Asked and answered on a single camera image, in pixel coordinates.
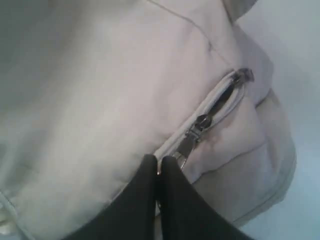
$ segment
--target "white jacket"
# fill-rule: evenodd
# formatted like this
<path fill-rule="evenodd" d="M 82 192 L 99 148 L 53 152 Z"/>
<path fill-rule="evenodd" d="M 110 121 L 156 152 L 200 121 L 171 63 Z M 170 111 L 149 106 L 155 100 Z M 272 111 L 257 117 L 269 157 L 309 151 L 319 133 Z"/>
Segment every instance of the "white jacket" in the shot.
<path fill-rule="evenodd" d="M 28 239 L 59 240 L 107 208 L 241 68 L 254 81 L 183 170 L 236 224 L 283 196 L 295 155 L 272 64 L 230 21 L 248 8 L 230 2 L 61 0 L 28 30 L 0 83 L 0 201 Z"/>

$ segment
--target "metal zipper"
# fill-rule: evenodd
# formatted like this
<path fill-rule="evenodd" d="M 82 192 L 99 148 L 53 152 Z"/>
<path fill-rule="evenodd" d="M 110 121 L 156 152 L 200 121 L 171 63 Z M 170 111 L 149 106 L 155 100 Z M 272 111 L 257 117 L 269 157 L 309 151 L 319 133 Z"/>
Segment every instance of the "metal zipper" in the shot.
<path fill-rule="evenodd" d="M 195 122 L 191 125 L 191 127 L 185 132 L 184 138 L 182 139 L 181 143 L 178 145 L 177 149 L 171 154 L 172 157 L 175 157 L 178 160 L 181 169 L 184 168 L 185 164 L 188 161 L 190 153 L 201 142 L 203 136 L 208 132 L 209 129 L 211 129 L 214 125 L 217 124 L 217 121 L 213 121 L 214 116 L 220 114 L 220 111 L 222 111 L 223 108 L 221 108 L 218 112 L 216 112 L 213 115 L 211 113 L 214 112 L 212 111 L 212 109 L 216 107 L 216 104 L 223 95 L 223 93 L 230 87 L 234 88 L 232 91 L 234 91 L 237 88 L 241 88 L 248 81 L 254 81 L 254 75 L 251 69 L 241 68 L 235 71 L 234 74 L 232 74 L 228 78 L 228 83 L 223 89 L 223 92 L 220 93 L 217 99 L 213 102 L 210 109 L 206 111 L 204 114 L 198 116 Z M 228 115 L 229 112 L 232 111 L 232 109 L 225 109 L 224 111 L 224 114 L 221 115 L 219 120 L 222 120 L 226 115 Z"/>

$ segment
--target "zipper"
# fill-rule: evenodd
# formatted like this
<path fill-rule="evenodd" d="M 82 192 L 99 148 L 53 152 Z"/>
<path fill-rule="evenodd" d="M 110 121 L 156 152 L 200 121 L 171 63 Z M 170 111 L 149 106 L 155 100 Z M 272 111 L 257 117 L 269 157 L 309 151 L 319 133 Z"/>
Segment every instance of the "zipper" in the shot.
<path fill-rule="evenodd" d="M 217 94 L 191 126 L 184 132 L 178 147 L 170 156 L 175 157 L 183 169 L 190 153 L 202 141 L 206 133 L 223 120 L 241 101 L 245 95 L 245 83 L 254 81 L 254 74 L 249 68 L 241 68 L 229 73 L 216 86 Z"/>

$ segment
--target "white fabric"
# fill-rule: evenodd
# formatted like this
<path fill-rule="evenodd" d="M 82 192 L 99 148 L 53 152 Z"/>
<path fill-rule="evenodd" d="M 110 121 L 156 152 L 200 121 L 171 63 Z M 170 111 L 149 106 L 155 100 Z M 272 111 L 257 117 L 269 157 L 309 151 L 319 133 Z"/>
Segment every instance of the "white fabric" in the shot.
<path fill-rule="evenodd" d="M 0 200 L 32 240 L 108 207 L 230 69 L 250 67 L 220 0 L 57 1 L 15 52 L 1 73 Z M 264 139 L 254 104 L 270 83 L 252 86 L 239 151 Z"/>

